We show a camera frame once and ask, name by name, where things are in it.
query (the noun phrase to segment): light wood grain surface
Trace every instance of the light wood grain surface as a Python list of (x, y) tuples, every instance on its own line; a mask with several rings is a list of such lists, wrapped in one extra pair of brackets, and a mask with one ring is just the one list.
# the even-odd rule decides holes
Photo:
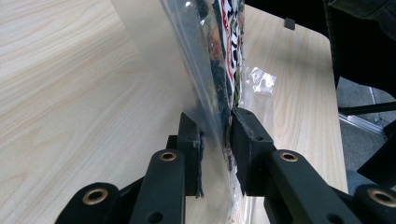
[[(244, 51), (248, 65), (277, 76), (276, 147), (346, 190), (328, 40), (246, 7)], [(170, 91), (110, 1), (1, 1), (0, 223), (53, 223), (82, 187), (121, 189), (142, 176), (177, 133), (183, 107)], [(204, 184), (209, 195), (227, 189)], [(205, 199), (193, 212), (222, 223), (224, 203)], [(193, 212), (188, 220), (205, 223)]]

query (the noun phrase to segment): gray floor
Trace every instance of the gray floor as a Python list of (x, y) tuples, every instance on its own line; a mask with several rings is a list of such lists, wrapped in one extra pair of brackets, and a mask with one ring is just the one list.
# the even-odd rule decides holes
[[(378, 104), (395, 101), (395, 99), (386, 92), (373, 89), (373, 93)], [(368, 87), (341, 78), (337, 88), (337, 101), (338, 106), (341, 107), (372, 105), (373, 97)], [(368, 114), (359, 117), (369, 120), (380, 127), (385, 127), (387, 124), (396, 120), (396, 111)], [(351, 189), (357, 184), (355, 181), (356, 178), (354, 175), (351, 175), (351, 173), (357, 171), (371, 156), (373, 156), (385, 143), (385, 139), (380, 135), (361, 130), (343, 121), (340, 121), (340, 124), (346, 169), (352, 171), (348, 172), (348, 185), (349, 189)]]

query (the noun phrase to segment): clear plastic bag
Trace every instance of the clear plastic bag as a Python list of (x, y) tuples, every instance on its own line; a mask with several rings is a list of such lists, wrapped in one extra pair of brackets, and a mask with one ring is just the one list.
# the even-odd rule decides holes
[(245, 67), (242, 77), (241, 107), (253, 112), (274, 139), (274, 98), (276, 77), (258, 67)]
[[(230, 210), (224, 130), (240, 89), (243, 1), (225, 2), (113, 0), (139, 56), (205, 133), (205, 197), (187, 198), (188, 223), (225, 223)], [(223, 12), (231, 11), (224, 20)]]

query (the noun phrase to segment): black mount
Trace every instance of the black mount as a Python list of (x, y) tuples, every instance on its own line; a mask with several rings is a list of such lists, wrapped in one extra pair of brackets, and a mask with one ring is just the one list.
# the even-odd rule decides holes
[[(241, 190), (265, 197), (271, 223), (396, 223), (394, 191), (364, 185), (350, 196), (333, 189), (302, 155), (276, 150), (250, 111), (234, 108), (232, 116)], [(185, 223), (185, 197), (204, 195), (203, 134), (182, 114), (166, 148), (151, 157), (144, 177), (122, 190), (107, 183), (79, 190), (56, 223)]]

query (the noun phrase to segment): brass insert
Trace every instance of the brass insert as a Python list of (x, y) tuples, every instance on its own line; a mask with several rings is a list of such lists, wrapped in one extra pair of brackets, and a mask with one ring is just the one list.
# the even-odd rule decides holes
[(392, 195), (379, 189), (369, 189), (368, 192), (370, 198), (372, 198), (377, 203), (387, 207), (396, 207), (396, 198)]
[(173, 152), (164, 152), (160, 156), (160, 160), (162, 161), (174, 161), (177, 155)]
[(106, 189), (90, 189), (85, 193), (82, 201), (87, 205), (101, 203), (108, 195)]
[(284, 152), (280, 154), (280, 158), (284, 161), (297, 161), (298, 158), (289, 152)]

